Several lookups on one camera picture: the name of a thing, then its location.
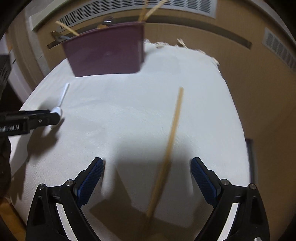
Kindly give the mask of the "white plastic spoon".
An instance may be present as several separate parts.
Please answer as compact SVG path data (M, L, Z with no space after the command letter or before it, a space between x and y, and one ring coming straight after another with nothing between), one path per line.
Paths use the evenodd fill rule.
M63 92L62 92L62 94L61 94L61 96L60 96L60 98L59 98L59 101L58 101L57 106L54 107L54 108L51 110L51 113L57 113L57 114L60 116L60 118L62 118L62 114L63 114L63 111L62 111L61 106L62 106L63 100L64 100L64 98L65 98L65 96L66 96L66 93L67 93L67 91L68 91L68 89L69 89L69 86L70 86L70 83L67 82L67 83L65 84L65 86L64 86Z

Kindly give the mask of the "long wooden chopstick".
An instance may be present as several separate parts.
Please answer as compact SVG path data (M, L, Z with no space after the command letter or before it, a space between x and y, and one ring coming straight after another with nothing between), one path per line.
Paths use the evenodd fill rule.
M55 23L57 25L59 25L60 27L66 29L67 31L71 32L74 36L79 36L80 34L77 33L76 31L74 31L73 29L71 29L70 27L68 27L67 25L65 25L64 23L60 22L60 21L55 21Z

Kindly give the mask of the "dark black handled spoon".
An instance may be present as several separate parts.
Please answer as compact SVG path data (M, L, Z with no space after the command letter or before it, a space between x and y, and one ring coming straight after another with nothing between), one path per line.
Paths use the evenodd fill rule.
M114 24L114 17L112 16L107 16L103 22L102 22L103 25L106 25L106 26L111 26Z

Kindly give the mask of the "wooden spoon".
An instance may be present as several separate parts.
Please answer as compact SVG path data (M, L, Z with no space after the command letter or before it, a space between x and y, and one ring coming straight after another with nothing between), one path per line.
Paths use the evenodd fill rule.
M104 24L100 24L97 26L97 29L104 29L104 28L107 28L108 26L107 25L104 25Z

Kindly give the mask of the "purple plastic utensil holder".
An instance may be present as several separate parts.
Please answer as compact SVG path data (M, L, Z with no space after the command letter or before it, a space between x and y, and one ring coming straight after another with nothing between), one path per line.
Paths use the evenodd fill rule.
M144 62L144 24L90 30L64 41L62 47L75 77L137 73Z

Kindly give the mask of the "grey ventilation grille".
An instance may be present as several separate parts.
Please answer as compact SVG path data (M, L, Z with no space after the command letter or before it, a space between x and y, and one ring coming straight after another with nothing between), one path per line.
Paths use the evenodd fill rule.
M133 11L133 16L119 17L117 22L128 22L138 20L145 1L89 1L73 9L59 19L67 27L74 27L82 22L92 20L101 16L114 16L122 11ZM166 1L160 9L171 11L183 11L184 17L181 16L164 16L160 10L154 12L147 20L149 23L174 24L188 27L200 27L197 20L189 20L189 13L216 18L217 1Z

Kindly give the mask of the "white table cloth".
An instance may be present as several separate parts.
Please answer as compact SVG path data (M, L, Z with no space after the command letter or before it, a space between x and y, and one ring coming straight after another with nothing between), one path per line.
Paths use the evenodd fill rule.
M194 157L219 178L248 185L243 128L213 58L150 43L145 54L134 74L78 78L64 60L23 104L24 110L52 109L69 84L60 125L11 138L9 195L22 220L28 218L39 184L61 185L100 157L105 161L103 177L83 213L102 240L138 240L180 87L184 95L171 168L151 233L193 240L208 219L212 207L190 173Z

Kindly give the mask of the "wooden chopstick in holder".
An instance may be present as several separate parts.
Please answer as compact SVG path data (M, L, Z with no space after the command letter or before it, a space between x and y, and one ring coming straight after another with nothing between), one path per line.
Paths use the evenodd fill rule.
M151 8L148 12L145 12L143 22L145 22L157 9L162 7L168 0L162 0L153 8Z

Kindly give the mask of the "small grey side grille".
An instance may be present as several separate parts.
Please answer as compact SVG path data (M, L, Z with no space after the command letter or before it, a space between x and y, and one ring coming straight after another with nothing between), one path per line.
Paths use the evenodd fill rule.
M280 58L291 71L295 72L295 54L268 28L264 29L262 44Z

